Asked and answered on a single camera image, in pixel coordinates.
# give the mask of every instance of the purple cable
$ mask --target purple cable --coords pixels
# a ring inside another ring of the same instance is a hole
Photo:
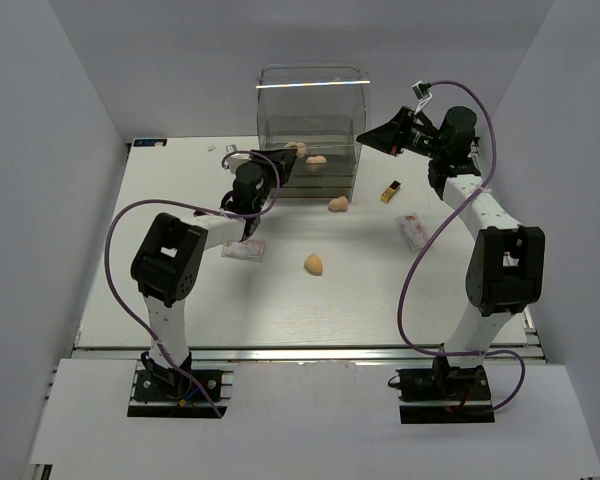
[[[482,110],[482,113],[484,114],[484,117],[485,117],[485,119],[487,121],[487,126],[489,127],[489,136],[491,137],[491,151],[492,151],[492,157],[493,157],[493,159],[492,159],[492,162],[491,162],[491,170],[489,171],[489,174],[487,175],[487,177],[482,182],[481,188],[477,188],[471,195],[469,195],[469,197],[467,197],[467,199],[464,202],[462,202],[462,204],[460,204],[460,206],[458,208],[456,208],[453,211],[453,213],[451,213],[451,215],[449,215],[444,222],[442,222],[440,224],[440,226],[436,229],[436,231],[434,232],[434,234],[431,235],[431,238],[429,239],[429,241],[427,241],[427,243],[422,248],[422,250],[420,250],[420,252],[418,252],[418,255],[416,256],[416,259],[413,262],[413,265],[411,265],[411,268],[409,269],[409,273],[407,273],[407,278],[405,279],[404,285],[402,286],[402,291],[400,292],[400,299],[398,300],[398,312],[397,312],[397,317],[398,317],[398,319],[397,319],[398,320],[398,331],[400,332],[400,336],[402,337],[402,340],[404,340],[404,343],[406,343],[407,346],[409,346],[409,348],[412,348],[416,352],[422,353],[424,355],[430,355],[430,356],[433,356],[433,357],[467,357],[467,356],[482,355],[483,352],[471,352],[471,351],[466,351],[466,352],[437,352],[437,351],[433,351],[433,350],[427,350],[426,348],[419,347],[418,345],[414,344],[411,340],[409,340],[409,338],[407,337],[407,335],[406,335],[406,333],[404,331],[404,327],[402,325],[402,312],[403,312],[403,309],[404,309],[405,298],[407,297],[407,290],[409,288],[409,284],[411,283],[411,280],[413,279],[413,275],[415,274],[415,271],[418,268],[418,265],[420,265],[420,262],[422,261],[422,258],[429,251],[429,249],[431,248],[431,245],[433,245],[433,242],[436,241],[436,239],[440,236],[440,234],[444,231],[444,229],[447,228],[447,226],[449,226],[449,224],[458,215],[460,215],[460,213],[467,207],[467,205],[469,205],[471,202],[473,202],[478,197],[478,195],[480,195],[480,193],[482,193],[482,188],[486,187],[489,184],[489,182],[491,182],[491,180],[493,179],[493,175],[495,174],[496,165],[497,165],[497,162],[498,162],[498,152],[497,152],[497,148],[496,148],[496,137],[495,137],[495,132],[494,132],[494,129],[493,129],[493,123],[491,121],[491,116],[489,115],[489,112],[487,112],[487,109],[484,106],[484,104],[476,96],[476,94],[473,93],[473,91],[471,91],[471,89],[469,89],[464,84],[462,84],[460,82],[453,81],[453,80],[438,80],[436,82],[431,82],[431,86],[432,87],[435,86],[435,85],[454,85],[456,87],[460,87],[461,89],[463,89],[465,92],[467,92],[475,100],[475,102],[480,107],[480,110]],[[495,407],[492,407],[490,409],[481,411],[480,413],[485,413],[485,414],[486,413],[491,413],[491,412],[494,412],[494,411],[496,411],[496,410],[504,407],[505,405],[507,405],[511,400],[513,400],[513,398],[520,391],[520,388],[522,387],[522,383],[524,382],[524,378],[525,378],[525,375],[526,375],[526,367],[525,367],[525,364],[524,364],[524,360],[516,352],[514,352],[513,350],[496,350],[496,351],[484,353],[485,357],[493,357],[493,356],[496,356],[496,355],[511,355],[516,360],[518,360],[518,362],[520,362],[520,365],[522,367],[521,372],[520,372],[520,379],[518,381],[518,384],[514,388],[513,392],[506,399],[504,399],[501,403],[499,403]]]
[[[278,199],[278,194],[280,193],[280,175],[278,174],[278,170],[276,169],[276,166],[265,155],[262,155],[258,152],[251,152],[251,151],[247,151],[247,150],[237,150],[235,152],[229,153],[222,159],[222,166],[224,168],[227,168],[226,162],[228,161],[229,157],[236,155],[236,154],[247,154],[247,155],[251,155],[254,157],[258,157],[262,160],[269,162],[269,164],[273,168],[273,171],[276,176],[276,190],[273,194],[273,198],[271,199],[271,202],[269,202],[269,205],[267,205],[267,208],[262,210],[262,212],[247,214],[247,215],[238,215],[235,213],[229,213],[229,212],[225,213],[225,212],[220,212],[217,210],[211,210],[209,208],[200,208],[200,207],[196,207],[195,205],[189,205],[188,203],[176,202],[174,200],[162,200],[162,199],[157,199],[157,198],[140,200],[138,202],[133,202],[133,203],[127,205],[126,207],[124,207],[113,218],[113,221],[111,222],[111,225],[109,226],[109,231],[107,232],[107,238],[104,243],[104,274],[105,274],[105,277],[107,278],[107,285],[109,285],[109,290],[111,290],[113,297],[116,299],[118,304],[122,307],[122,309],[125,312],[127,312],[131,318],[133,318],[136,322],[138,322],[138,324],[140,324],[140,326],[149,333],[151,338],[156,342],[156,345],[158,346],[158,350],[160,350],[160,353],[162,354],[164,359],[167,361],[167,363],[169,365],[171,365],[171,367],[176,372],[178,372],[179,374],[181,374],[182,376],[187,378],[190,382],[192,382],[196,387],[198,387],[200,389],[200,392],[202,392],[202,395],[204,396],[204,398],[207,400],[207,402],[209,402],[209,405],[211,405],[211,408],[213,409],[215,414],[218,416],[218,418],[222,418],[222,413],[220,413],[220,410],[218,410],[218,407],[216,406],[216,404],[213,402],[213,400],[211,400],[211,397],[209,396],[209,394],[207,393],[205,388],[202,386],[202,384],[193,375],[191,375],[187,371],[181,369],[179,365],[176,365],[176,363],[171,358],[171,355],[169,355],[169,353],[162,346],[162,343],[160,342],[160,339],[158,338],[158,335],[156,334],[156,332],[154,332],[153,329],[144,320],[142,320],[142,318],[140,318],[140,316],[136,312],[134,312],[131,309],[131,307],[129,307],[129,305],[127,305],[127,303],[120,296],[120,292],[118,292],[118,289],[116,288],[116,286],[113,282],[113,276],[111,275],[111,239],[113,238],[113,232],[115,231],[116,226],[120,222],[120,219],[130,210],[133,210],[134,208],[140,207],[142,205],[149,205],[149,204],[171,205],[174,207],[182,207],[182,208],[186,208],[188,210],[195,210],[198,212],[203,212],[208,215],[224,215],[228,218],[244,218],[244,219],[259,217],[259,216],[264,215],[265,213],[269,212],[269,210],[271,210],[271,208],[273,208],[273,205],[276,203],[276,200]]]

